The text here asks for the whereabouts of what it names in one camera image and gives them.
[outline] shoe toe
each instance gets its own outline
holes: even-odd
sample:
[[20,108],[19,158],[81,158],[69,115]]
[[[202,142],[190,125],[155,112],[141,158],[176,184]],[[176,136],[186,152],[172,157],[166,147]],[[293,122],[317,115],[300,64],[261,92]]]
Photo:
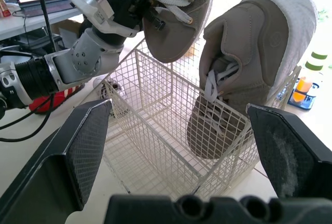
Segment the shoe toe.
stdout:
[[154,58],[162,63],[171,63],[180,59],[195,40],[197,31],[184,25],[169,11],[162,11],[160,19],[166,22],[162,31],[143,20],[144,34],[148,48]]

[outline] shoe tongue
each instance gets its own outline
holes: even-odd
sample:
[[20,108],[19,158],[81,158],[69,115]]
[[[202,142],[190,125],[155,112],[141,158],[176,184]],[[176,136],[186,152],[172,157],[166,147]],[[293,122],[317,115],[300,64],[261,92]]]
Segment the shoe tongue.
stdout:
[[216,74],[219,74],[221,72],[224,72],[227,66],[232,62],[234,62],[234,59],[232,57],[224,54],[221,54],[220,56],[218,55],[218,57],[212,63],[210,70],[214,70]]

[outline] wire mesh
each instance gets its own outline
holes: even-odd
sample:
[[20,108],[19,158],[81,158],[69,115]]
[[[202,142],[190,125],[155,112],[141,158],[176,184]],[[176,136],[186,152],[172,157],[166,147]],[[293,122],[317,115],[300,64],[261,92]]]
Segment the wire mesh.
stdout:
[[[104,158],[128,193],[208,199],[258,162],[249,120],[202,97],[202,48],[199,40],[178,62],[161,64],[142,41],[110,75],[125,88],[126,99],[106,87],[113,115]],[[293,82],[294,74],[269,104],[282,107]]]

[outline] red object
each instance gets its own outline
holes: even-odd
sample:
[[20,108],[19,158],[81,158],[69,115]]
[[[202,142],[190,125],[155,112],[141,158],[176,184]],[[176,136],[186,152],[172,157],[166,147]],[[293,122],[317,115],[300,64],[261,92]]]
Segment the red object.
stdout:
[[11,15],[10,11],[7,8],[5,0],[0,0],[0,17],[5,18]]
[[[66,89],[65,91],[58,92],[54,96],[53,110],[58,108],[63,102],[73,96],[75,93],[79,92],[84,85],[77,86],[74,88]],[[30,111],[34,111],[38,106],[48,100],[49,97],[40,97],[33,101],[32,104],[29,105]],[[37,110],[37,114],[45,114],[50,109],[51,101],[47,102],[44,106]]]

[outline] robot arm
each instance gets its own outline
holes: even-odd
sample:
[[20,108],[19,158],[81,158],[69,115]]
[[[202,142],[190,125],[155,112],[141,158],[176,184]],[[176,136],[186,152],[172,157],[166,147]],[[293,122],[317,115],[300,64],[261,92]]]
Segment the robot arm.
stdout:
[[24,108],[41,96],[77,86],[116,68],[126,38],[147,17],[161,28],[149,0],[70,0],[87,16],[87,29],[71,49],[21,64],[0,64],[0,118],[6,109]]

